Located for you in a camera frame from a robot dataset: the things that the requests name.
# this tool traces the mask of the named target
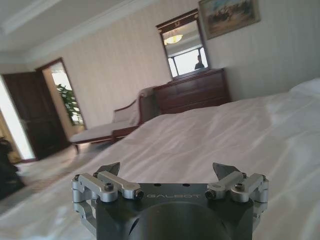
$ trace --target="metal bracket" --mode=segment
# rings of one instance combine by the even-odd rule
[[[73,209],[94,236],[97,236],[97,221],[92,208],[96,207],[96,200],[100,197],[102,202],[113,202],[118,199],[118,191],[126,199],[138,200],[144,196],[138,183],[125,181],[108,171],[99,172],[96,177],[83,173],[72,180]]]
[[[268,207],[268,190],[269,180],[257,173],[231,188],[231,198],[235,202],[246,203],[249,199],[253,200],[253,230],[258,226],[261,214]]]
[[[246,203],[253,200],[253,230],[260,222],[261,214],[268,207],[269,181],[264,175],[254,173],[246,178],[245,173],[234,171],[215,183],[209,183],[205,196],[209,200],[223,199],[230,191],[235,202]]]
[[[205,196],[210,200],[224,199],[228,192],[236,183],[244,179],[244,174],[239,171],[234,171],[228,176],[222,178],[218,182],[209,183]]]
[[[231,197],[235,202],[239,203],[246,203],[249,198],[259,203],[267,203],[268,189],[269,181],[266,177],[254,173],[231,188]]]
[[[125,199],[137,200],[144,196],[138,183],[126,181],[108,171],[99,172],[97,178],[105,183],[112,183]]]

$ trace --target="framed painting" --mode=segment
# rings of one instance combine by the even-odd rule
[[[207,39],[261,20],[258,0],[202,0],[199,6]]]

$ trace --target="upholstered seat cushion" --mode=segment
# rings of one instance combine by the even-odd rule
[[[85,140],[93,140],[97,138],[111,137],[113,130],[125,129],[131,127],[130,121],[112,122],[100,126],[95,126],[88,130],[84,130],[70,138],[71,143]]]

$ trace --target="dresser drawer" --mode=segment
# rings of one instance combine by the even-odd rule
[[[190,109],[230,102],[223,69],[214,69],[154,88],[161,113],[181,113]]]

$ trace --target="tiled floor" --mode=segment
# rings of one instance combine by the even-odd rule
[[[78,155],[75,148],[70,146],[41,161],[17,164],[20,170],[18,174],[26,187],[0,201],[0,214],[47,188],[61,176],[80,168],[109,146],[109,143],[82,144]]]

